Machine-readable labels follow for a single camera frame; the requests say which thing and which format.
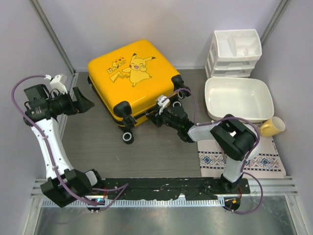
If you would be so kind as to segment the aluminium frame rail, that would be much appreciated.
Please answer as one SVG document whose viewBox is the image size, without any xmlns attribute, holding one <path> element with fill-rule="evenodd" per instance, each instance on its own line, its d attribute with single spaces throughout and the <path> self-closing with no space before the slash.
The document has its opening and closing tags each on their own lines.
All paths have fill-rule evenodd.
<svg viewBox="0 0 313 235">
<path fill-rule="evenodd" d="M 297 189 L 291 177 L 255 180 L 242 178 L 237 189 L 227 192 L 215 178 L 107 178 L 107 188 L 129 185 L 119 197 L 120 200 L 177 200 L 184 196 L 186 200 L 216 199 L 218 196 L 281 196 L 297 195 Z"/>
</svg>

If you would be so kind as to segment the white plastic basin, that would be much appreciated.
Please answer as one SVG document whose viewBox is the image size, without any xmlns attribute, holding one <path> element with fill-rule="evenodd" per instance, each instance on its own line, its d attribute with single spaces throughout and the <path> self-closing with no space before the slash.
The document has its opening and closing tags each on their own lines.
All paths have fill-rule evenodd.
<svg viewBox="0 0 313 235">
<path fill-rule="evenodd" d="M 209 78 L 204 87 L 204 100 L 207 113 L 213 120 L 231 114 L 252 123 L 259 123 L 274 116 L 269 88 L 258 79 Z"/>
</svg>

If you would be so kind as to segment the white round plate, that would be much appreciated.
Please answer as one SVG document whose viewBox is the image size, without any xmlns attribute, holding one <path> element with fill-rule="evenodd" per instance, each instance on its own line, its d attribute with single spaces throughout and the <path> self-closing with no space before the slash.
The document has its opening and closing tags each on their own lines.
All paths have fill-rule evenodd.
<svg viewBox="0 0 313 235">
<path fill-rule="evenodd" d="M 227 155 L 225 154 L 225 152 L 222 150 L 222 148 L 220 147 L 220 145 L 216 142 L 216 146 L 218 148 L 218 150 L 222 153 L 222 157 L 224 159 L 224 162 L 226 163 L 227 161 Z M 253 151 L 249 154 L 248 158 L 246 159 L 246 161 L 250 161 L 251 159 L 255 158 L 261 150 L 261 142 L 259 142 L 257 144 L 257 146 L 253 149 Z"/>
</svg>

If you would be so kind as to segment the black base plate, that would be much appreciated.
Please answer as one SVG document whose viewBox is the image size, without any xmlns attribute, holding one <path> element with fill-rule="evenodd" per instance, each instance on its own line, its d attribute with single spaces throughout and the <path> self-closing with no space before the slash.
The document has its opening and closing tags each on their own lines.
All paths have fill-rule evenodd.
<svg viewBox="0 0 313 235">
<path fill-rule="evenodd" d="M 101 186 L 94 186 L 90 195 L 104 195 L 114 199 L 120 190 L 103 192 L 100 188 L 113 189 L 127 184 L 128 186 L 118 197 L 119 200 L 177 200 L 181 194 L 186 200 L 216 199 L 220 194 L 250 194 L 248 180 L 242 178 L 239 184 L 231 189 L 224 188 L 220 178 L 183 177 L 183 178 L 106 178 Z"/>
</svg>

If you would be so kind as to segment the patterned placemat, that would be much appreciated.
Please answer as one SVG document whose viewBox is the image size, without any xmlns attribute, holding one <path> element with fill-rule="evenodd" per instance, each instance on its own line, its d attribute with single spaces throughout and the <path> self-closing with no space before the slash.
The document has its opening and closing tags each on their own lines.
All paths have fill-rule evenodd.
<svg viewBox="0 0 313 235">
<path fill-rule="evenodd" d="M 225 168 L 226 156 L 214 139 L 197 142 L 202 177 L 220 177 Z M 244 172 L 258 179 L 285 178 L 286 170 L 272 137 L 261 137 L 259 154 L 248 160 Z"/>
</svg>

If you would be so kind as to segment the yellow Pikachu suitcase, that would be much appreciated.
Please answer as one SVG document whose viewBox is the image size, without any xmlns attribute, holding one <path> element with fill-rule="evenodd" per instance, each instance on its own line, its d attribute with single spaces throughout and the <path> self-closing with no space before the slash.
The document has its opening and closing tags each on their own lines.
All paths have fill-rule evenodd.
<svg viewBox="0 0 313 235">
<path fill-rule="evenodd" d="M 181 74 L 145 39 L 92 59 L 88 72 L 89 84 L 123 131 L 126 144 L 134 142 L 132 128 L 148 120 L 160 95 L 169 98 L 167 108 L 190 96 Z"/>
</svg>

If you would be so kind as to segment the white drawer organizer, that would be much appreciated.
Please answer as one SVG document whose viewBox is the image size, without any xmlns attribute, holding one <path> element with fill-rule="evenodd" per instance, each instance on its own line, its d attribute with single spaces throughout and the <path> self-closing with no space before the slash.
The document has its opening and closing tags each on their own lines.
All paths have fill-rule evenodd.
<svg viewBox="0 0 313 235">
<path fill-rule="evenodd" d="M 207 78 L 250 77 L 261 56 L 256 29 L 215 30 L 204 67 Z"/>
</svg>

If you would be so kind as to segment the yellow mug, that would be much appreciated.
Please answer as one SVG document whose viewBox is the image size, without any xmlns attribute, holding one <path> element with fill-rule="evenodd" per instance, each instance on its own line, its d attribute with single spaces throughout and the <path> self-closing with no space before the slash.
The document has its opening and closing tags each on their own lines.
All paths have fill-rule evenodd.
<svg viewBox="0 0 313 235">
<path fill-rule="evenodd" d="M 285 123 L 279 117 L 272 117 L 259 128 L 262 137 L 272 137 L 285 131 Z"/>
</svg>

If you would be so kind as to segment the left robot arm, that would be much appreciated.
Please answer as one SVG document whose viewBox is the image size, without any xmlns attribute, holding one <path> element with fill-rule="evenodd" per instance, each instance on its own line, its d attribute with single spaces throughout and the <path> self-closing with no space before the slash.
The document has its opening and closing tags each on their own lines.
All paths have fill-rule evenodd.
<svg viewBox="0 0 313 235">
<path fill-rule="evenodd" d="M 45 162 L 47 182 L 41 185 L 42 193 L 60 208 L 89 193 L 100 195 L 104 183 L 95 169 L 81 172 L 70 164 L 59 133 L 59 115 L 85 113 L 94 103 L 86 99 L 78 87 L 73 88 L 76 100 L 57 88 L 49 94 L 46 85 L 39 84 L 24 90 L 28 99 L 25 102 L 24 122 L 35 134 Z"/>
</svg>

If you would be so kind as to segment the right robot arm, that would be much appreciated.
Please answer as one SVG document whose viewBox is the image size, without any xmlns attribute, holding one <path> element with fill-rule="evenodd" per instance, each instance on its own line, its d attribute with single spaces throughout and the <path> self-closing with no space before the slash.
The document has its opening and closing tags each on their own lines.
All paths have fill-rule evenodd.
<svg viewBox="0 0 313 235">
<path fill-rule="evenodd" d="M 221 174 L 221 188 L 226 193 L 233 193 L 238 187 L 243 176 L 243 165 L 250 154 L 255 154 L 260 135 L 257 130 L 249 128 L 239 117 L 231 114 L 224 118 L 208 122 L 193 123 L 181 106 L 172 108 L 155 108 L 147 118 L 155 126 L 166 125 L 177 131 L 177 135 L 183 142 L 193 143 L 215 139 L 222 151 L 226 154 L 226 163 Z"/>
</svg>

